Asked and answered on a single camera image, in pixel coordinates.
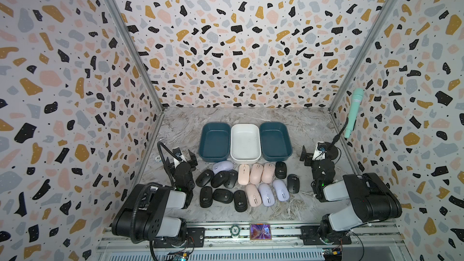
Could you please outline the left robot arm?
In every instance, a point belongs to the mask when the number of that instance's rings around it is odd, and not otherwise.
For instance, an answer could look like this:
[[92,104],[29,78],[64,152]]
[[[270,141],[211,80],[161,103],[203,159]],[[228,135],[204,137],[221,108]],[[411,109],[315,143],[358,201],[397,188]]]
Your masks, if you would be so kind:
[[112,222],[113,235],[129,238],[134,244],[149,241],[156,246],[180,247],[187,242],[186,221],[166,216],[165,212],[190,205],[195,188],[193,171],[198,162],[192,152],[186,160],[179,148],[167,153],[174,160],[165,158],[163,165],[173,183],[170,186],[156,182],[136,185]]

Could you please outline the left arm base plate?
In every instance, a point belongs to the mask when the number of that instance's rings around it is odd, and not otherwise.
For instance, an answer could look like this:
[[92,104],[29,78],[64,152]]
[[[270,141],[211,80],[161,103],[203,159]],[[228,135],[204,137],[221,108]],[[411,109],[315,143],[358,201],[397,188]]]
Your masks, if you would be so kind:
[[153,241],[156,249],[181,250],[186,248],[202,248],[205,241],[205,228],[187,227],[177,237],[158,238]]

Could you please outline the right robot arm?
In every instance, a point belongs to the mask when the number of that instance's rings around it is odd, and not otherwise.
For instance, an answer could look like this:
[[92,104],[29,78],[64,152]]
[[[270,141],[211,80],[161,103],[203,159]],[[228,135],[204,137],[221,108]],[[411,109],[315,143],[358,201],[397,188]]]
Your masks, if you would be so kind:
[[300,155],[300,161],[311,168],[311,188],[317,200],[349,201],[344,209],[322,217],[316,235],[324,244],[342,241],[353,228],[402,215],[399,200],[377,174],[343,175],[342,180],[336,181],[335,162],[326,156],[333,148],[330,143],[319,143],[313,153],[303,147]]

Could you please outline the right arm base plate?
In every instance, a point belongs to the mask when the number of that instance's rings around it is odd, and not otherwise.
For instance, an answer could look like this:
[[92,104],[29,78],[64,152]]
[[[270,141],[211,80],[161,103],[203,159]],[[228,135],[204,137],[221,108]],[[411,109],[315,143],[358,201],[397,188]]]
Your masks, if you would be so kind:
[[307,225],[300,228],[300,239],[304,245],[350,245],[352,240],[348,231],[336,232],[328,227]]

